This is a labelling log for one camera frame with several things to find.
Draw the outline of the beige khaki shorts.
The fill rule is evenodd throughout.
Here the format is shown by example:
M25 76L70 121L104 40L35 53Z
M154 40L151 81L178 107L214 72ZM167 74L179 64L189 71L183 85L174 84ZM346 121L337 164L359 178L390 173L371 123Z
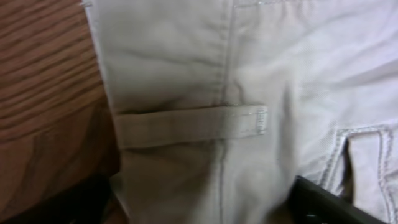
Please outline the beige khaki shorts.
M290 223L298 175L397 222L396 0L82 5L129 223Z

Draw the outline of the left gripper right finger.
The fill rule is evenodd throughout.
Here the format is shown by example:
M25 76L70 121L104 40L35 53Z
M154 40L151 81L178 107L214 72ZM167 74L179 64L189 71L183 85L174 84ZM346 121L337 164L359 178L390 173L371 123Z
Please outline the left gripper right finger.
M287 205L297 224L386 224L301 176Z

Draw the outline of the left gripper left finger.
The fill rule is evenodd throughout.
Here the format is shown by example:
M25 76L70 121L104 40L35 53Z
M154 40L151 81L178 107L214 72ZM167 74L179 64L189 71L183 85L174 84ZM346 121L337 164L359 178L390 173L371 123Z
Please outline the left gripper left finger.
M110 195L109 179L92 175L1 224L100 224Z

